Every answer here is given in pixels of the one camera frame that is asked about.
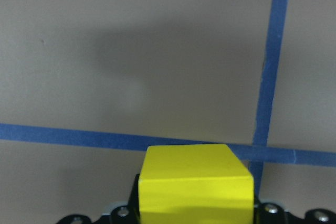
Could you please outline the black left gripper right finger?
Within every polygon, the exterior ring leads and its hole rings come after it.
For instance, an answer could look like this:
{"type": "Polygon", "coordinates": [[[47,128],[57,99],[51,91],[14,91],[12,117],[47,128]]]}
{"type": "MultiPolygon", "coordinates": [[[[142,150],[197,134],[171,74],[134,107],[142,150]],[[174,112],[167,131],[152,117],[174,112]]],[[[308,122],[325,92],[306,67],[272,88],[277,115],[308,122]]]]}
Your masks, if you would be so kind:
{"type": "Polygon", "coordinates": [[[259,207],[260,207],[260,200],[258,197],[255,197],[253,224],[259,224],[259,207]]]}

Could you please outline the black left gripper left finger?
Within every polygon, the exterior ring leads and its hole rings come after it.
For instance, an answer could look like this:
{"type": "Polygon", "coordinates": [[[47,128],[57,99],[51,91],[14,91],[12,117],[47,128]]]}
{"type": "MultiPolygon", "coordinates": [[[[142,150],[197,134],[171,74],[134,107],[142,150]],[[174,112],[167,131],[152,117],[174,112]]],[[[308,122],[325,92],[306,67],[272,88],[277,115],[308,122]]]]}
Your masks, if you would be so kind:
{"type": "Polygon", "coordinates": [[[139,177],[140,174],[136,174],[128,200],[128,210],[134,220],[140,220],[139,177]]]}

